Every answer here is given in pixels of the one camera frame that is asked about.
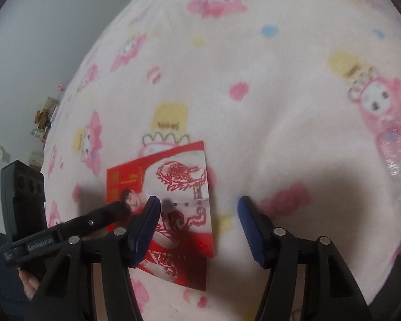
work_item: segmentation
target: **white wall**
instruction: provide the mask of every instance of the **white wall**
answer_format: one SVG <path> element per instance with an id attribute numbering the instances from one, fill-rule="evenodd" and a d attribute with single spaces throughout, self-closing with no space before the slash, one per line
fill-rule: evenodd
<path id="1" fill-rule="evenodd" d="M 28 163 L 42 144 L 35 112 L 69 83 L 99 34 L 130 0 L 7 0 L 0 10 L 0 144 Z M 0 202 L 0 231 L 4 232 Z"/>

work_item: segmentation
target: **blue spot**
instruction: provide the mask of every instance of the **blue spot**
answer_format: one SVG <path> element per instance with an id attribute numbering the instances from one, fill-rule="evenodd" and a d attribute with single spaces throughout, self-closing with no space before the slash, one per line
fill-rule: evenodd
<path id="1" fill-rule="evenodd" d="M 383 40 L 385 38 L 385 34 L 377 29 L 373 29 L 373 34 L 375 34 L 377 36 L 377 38 Z"/>
<path id="2" fill-rule="evenodd" d="M 275 25 L 263 25 L 261 33 L 264 37 L 274 37 L 278 33 L 278 28 Z"/>

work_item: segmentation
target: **black device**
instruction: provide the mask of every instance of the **black device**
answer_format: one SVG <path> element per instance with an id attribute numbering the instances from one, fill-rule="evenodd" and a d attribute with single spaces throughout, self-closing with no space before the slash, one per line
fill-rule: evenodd
<path id="1" fill-rule="evenodd" d="M 5 218 L 11 222 L 6 224 L 6 230 L 16 230 L 7 233 L 9 242 L 1 250 L 8 266 L 23 267 L 42 279 L 25 320 L 95 320 L 92 264 L 101 263 L 109 321 L 142 321 L 127 268 L 135 268 L 144 259 L 159 220 L 159 199 L 150 197 L 140 214 L 131 216 L 124 227 L 116 228 L 101 239 L 82 240 L 82 237 L 127 218 L 129 213 L 123 203 L 117 201 L 32 233 L 27 228 L 31 221 L 21 222 L 26 221 L 26 217 L 12 218 L 12 214 L 20 213 L 24 207 L 30 212 L 37 209 L 36 218 L 44 215 L 43 204 L 41 208 L 38 205 L 40 197 L 31 197 L 31 188 L 28 188 L 30 197 L 19 196 L 21 186 L 15 180 L 22 172 L 28 178 L 42 180 L 36 171 L 27 170 L 20 162 L 3 169 L 1 187 L 2 194 L 6 195 L 3 212 L 10 204 L 13 206 L 13 211 L 7 212 Z M 19 196 L 18 201 L 10 202 L 7 195 Z M 262 268 L 270 269 L 256 321 L 289 319 L 299 263 L 307 267 L 301 321 L 372 320 L 355 279 L 329 238 L 310 241 L 292 236 L 284 228 L 275 227 L 267 216 L 259 214 L 249 197 L 241 198 L 238 214 L 253 258 Z M 34 228 L 42 227 L 44 221 L 42 219 Z M 19 228 L 29 235 L 19 233 Z M 46 270 L 45 259 L 56 254 Z"/>

